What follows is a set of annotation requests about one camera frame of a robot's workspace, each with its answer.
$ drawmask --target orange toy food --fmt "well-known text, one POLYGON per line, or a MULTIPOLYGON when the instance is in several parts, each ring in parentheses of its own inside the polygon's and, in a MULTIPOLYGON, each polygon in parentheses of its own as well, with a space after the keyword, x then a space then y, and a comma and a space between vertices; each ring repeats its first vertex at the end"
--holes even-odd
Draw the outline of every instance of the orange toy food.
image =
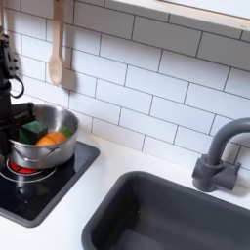
POLYGON ((59 132, 54 131, 50 132, 47 135, 43 136, 37 143, 37 146, 47 146, 47 145, 56 145, 62 143, 66 140, 66 136, 59 132))

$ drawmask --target white countertop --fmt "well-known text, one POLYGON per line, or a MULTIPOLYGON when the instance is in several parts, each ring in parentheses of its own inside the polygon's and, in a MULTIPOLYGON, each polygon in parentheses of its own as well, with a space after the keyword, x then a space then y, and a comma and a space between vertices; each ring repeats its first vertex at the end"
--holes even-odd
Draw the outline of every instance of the white countertop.
MULTIPOLYGON (((99 158, 37 228, 27 229, 0 217, 1 250, 82 250, 84 226, 126 172, 146 171, 193 188, 189 169, 90 135, 80 135, 78 140, 98 147, 99 158)), ((249 189, 236 187, 233 193, 218 190, 212 195, 250 209, 249 189)))

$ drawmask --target tile backsplash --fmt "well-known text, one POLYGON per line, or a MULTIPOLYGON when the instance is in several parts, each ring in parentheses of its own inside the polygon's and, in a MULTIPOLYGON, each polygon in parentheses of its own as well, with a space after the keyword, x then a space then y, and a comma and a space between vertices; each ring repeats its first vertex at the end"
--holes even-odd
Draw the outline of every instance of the tile backsplash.
MULTIPOLYGON (((81 130, 193 168, 216 132, 250 117, 250 33, 110 0, 66 0, 65 72, 51 83, 52 0, 6 0, 26 91, 74 111, 81 130)), ((19 85, 13 81, 14 91, 19 85)), ((250 187, 250 134, 227 145, 250 187)))

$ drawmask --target pot handle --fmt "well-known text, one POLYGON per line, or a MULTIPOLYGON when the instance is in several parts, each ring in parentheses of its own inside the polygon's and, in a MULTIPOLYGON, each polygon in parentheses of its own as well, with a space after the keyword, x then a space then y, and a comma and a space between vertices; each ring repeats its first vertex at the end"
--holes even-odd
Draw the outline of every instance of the pot handle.
POLYGON ((54 148, 53 150, 51 150, 51 152, 49 152, 47 155, 43 156, 42 158, 39 158, 39 159, 29 159, 27 157, 25 157, 24 155, 22 155, 22 153, 19 151, 19 148, 18 146, 14 145, 14 149, 16 151, 16 153, 19 155, 19 157, 24 160, 24 161, 27 161, 27 162, 38 162, 38 161, 41 161, 41 160, 45 160, 49 157, 51 157, 54 153, 58 152, 59 151, 59 147, 56 147, 54 148))

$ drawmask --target white shelf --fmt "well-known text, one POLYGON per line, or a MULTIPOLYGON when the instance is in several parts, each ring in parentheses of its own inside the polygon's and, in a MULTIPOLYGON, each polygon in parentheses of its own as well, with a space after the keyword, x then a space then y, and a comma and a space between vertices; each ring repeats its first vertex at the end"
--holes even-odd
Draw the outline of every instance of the white shelf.
POLYGON ((201 9, 195 9, 192 7, 182 6, 175 3, 167 3, 159 0, 115 0, 115 1, 139 7, 144 7, 147 9, 152 9, 155 11, 170 13, 191 19, 208 21, 212 23, 217 23, 225 26, 230 26, 250 31, 249 19, 214 13, 201 9))

